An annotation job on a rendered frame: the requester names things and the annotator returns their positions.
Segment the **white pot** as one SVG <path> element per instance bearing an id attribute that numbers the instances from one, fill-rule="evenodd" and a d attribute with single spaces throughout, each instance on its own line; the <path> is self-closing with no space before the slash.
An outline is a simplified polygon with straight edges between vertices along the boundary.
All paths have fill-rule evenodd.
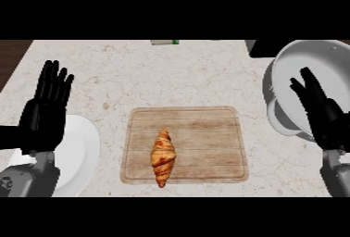
<path id="1" fill-rule="evenodd" d="M 344 112 L 350 111 L 350 45 L 336 40 L 296 40 L 280 50 L 270 68 L 271 100 L 267 120 L 283 136 L 313 142 L 304 107 L 289 88 L 291 78 L 304 83 L 301 68 L 308 67 Z"/>

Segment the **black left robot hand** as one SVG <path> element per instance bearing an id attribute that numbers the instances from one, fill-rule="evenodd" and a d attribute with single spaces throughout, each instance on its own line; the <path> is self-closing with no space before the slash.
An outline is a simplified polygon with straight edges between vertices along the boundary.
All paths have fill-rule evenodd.
<path id="1" fill-rule="evenodd" d="M 0 150 L 22 150 L 23 155 L 53 152 L 65 135 L 65 111 L 73 75 L 47 60 L 34 97 L 26 101 L 19 124 L 0 125 Z"/>

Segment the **wooden cutting board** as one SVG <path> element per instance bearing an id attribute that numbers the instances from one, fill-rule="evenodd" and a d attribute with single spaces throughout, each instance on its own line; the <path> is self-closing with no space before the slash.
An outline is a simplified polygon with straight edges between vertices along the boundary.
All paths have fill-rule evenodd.
<path id="1" fill-rule="evenodd" d="M 236 183 L 248 179 L 239 117 L 230 106 L 149 107 L 131 110 L 119 180 L 153 184 L 150 152 L 158 133 L 169 133 L 174 168 L 167 182 Z"/>

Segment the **black appliance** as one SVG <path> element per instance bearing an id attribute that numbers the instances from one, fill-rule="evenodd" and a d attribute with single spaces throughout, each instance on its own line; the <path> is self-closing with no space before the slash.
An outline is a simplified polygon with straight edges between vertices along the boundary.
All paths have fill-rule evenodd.
<path id="1" fill-rule="evenodd" d="M 283 40 L 245 40 L 248 56 L 251 58 L 276 57 L 283 47 L 292 42 Z"/>

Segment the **golden brown croissant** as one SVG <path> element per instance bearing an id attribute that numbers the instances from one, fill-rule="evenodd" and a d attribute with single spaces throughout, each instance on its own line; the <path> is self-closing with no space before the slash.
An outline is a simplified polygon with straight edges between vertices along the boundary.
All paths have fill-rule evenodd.
<path id="1" fill-rule="evenodd" d="M 175 148 L 167 129 L 161 130 L 155 139 L 153 149 L 150 152 L 150 162 L 156 176 L 156 185 L 159 188 L 162 188 L 165 186 L 167 180 L 169 179 L 175 163 Z"/>

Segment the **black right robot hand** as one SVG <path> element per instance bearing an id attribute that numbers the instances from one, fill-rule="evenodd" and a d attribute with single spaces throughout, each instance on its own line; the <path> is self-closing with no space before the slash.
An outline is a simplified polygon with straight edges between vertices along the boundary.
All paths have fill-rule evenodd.
<path id="1" fill-rule="evenodd" d="M 313 139 L 322 150 L 350 153 L 350 111 L 342 112 L 336 101 L 325 95 L 322 85 L 308 67 L 299 70 L 304 84 L 289 79 L 307 116 Z"/>

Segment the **white plate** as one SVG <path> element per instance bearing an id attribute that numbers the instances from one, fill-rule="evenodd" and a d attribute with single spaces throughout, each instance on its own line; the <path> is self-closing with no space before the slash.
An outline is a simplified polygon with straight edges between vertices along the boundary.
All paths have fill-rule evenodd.
<path id="1" fill-rule="evenodd" d="M 79 195 L 100 157 L 100 136 L 93 122 L 79 115 L 65 116 L 65 137 L 54 150 L 54 166 L 60 176 L 53 197 Z"/>

